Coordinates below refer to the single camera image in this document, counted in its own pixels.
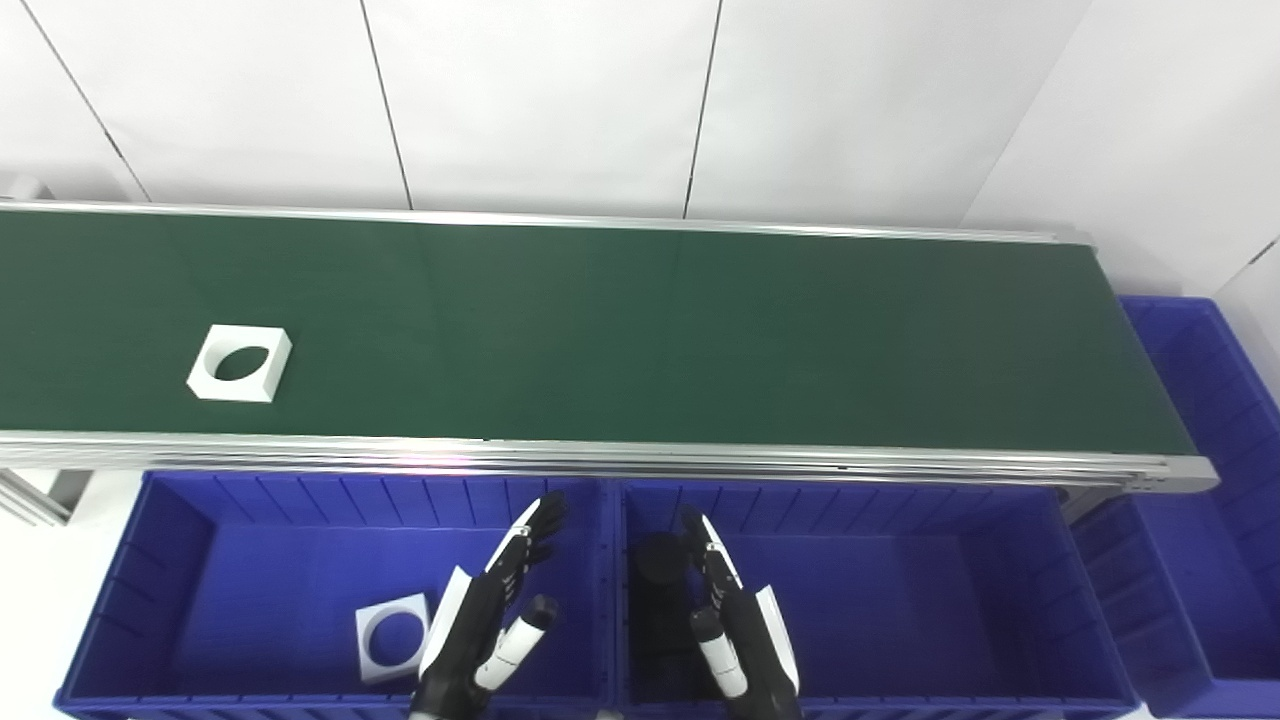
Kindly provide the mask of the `white and black right hand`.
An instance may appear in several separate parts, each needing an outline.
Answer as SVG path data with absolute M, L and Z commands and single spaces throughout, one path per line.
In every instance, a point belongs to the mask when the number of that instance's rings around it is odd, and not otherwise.
M 707 602 L 690 616 L 694 639 L 728 719 L 803 719 L 799 671 L 771 585 L 746 588 L 710 519 L 690 503 L 678 510 L 684 543 L 701 574 Z

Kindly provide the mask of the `white and black left hand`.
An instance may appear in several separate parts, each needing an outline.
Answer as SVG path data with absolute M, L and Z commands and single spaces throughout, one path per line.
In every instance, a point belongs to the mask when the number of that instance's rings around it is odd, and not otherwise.
M 454 568 L 425 635 L 411 719 L 477 719 L 559 615 L 558 602 L 535 594 L 506 623 L 529 569 L 550 557 L 545 542 L 570 510 L 562 491 L 544 493 L 512 523 L 483 571 Z

